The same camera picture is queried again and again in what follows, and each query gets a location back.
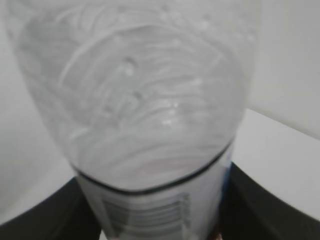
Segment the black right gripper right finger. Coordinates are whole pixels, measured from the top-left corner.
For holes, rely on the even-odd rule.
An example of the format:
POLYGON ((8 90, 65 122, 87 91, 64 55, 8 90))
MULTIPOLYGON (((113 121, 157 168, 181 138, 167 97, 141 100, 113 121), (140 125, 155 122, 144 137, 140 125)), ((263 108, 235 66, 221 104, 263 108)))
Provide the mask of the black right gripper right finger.
POLYGON ((320 222, 268 192, 233 163, 219 231, 224 240, 319 240, 320 222))

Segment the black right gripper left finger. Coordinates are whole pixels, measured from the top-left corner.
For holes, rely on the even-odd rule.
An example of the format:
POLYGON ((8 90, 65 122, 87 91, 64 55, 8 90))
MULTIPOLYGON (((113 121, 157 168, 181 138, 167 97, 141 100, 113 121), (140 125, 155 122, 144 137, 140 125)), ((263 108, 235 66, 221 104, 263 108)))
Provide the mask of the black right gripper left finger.
POLYGON ((98 240, 102 228, 77 180, 0 225, 2 240, 98 240))

